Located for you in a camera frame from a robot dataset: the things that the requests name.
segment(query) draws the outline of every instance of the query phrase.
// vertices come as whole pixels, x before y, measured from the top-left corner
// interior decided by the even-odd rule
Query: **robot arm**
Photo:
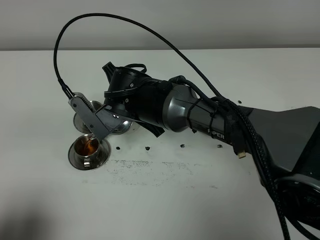
[[[215,98],[206,101],[183,83],[182,76],[169,81],[151,78],[131,67],[103,67],[109,80],[104,106],[96,112],[81,93],[69,100],[71,107],[99,139],[123,121],[136,121],[156,137],[167,129],[187,128],[232,145],[239,158],[251,153],[238,131],[236,118]],[[268,152],[272,175],[283,206],[295,219],[320,229],[320,109],[303,107],[273,112],[241,107]]]

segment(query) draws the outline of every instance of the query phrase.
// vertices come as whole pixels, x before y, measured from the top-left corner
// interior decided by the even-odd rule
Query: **white tabletop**
[[[243,106],[320,108],[319,48],[183,52],[223,95]],[[69,87],[100,102],[108,89],[101,67],[109,61],[144,63],[161,80],[184,75],[212,96],[173,51],[58,53]],[[191,130],[156,138],[140,127],[108,137],[108,162],[80,171],[68,161],[81,133],[57,82],[53,52],[0,52],[0,74],[0,234],[12,220],[14,226],[38,223],[45,234],[39,239],[46,240],[282,239],[251,156],[238,159],[230,146]],[[289,230],[293,240],[305,239],[290,224]]]

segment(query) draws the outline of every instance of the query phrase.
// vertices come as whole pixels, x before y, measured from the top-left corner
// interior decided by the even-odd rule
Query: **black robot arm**
[[[198,98],[195,90],[202,93],[185,85],[192,84],[183,76],[163,81],[130,67],[113,67],[108,79],[105,104],[112,114],[174,132],[188,128],[202,132],[231,145],[239,158],[252,153],[238,117],[225,100]],[[320,109],[240,109],[268,154],[287,216],[320,230]]]

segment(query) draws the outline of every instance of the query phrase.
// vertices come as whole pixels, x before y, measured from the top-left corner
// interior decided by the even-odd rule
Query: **white wall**
[[[319,0],[1,0],[0,49],[52,49],[68,20],[91,12],[132,18],[183,49],[320,43]],[[143,29],[101,17],[75,23],[61,46],[167,48]]]

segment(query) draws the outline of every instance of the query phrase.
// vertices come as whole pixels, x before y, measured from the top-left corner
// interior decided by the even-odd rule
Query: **cable connector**
[[[246,152],[245,151],[238,152],[238,158],[239,159],[242,159],[242,158],[245,158],[245,157],[246,157]]]

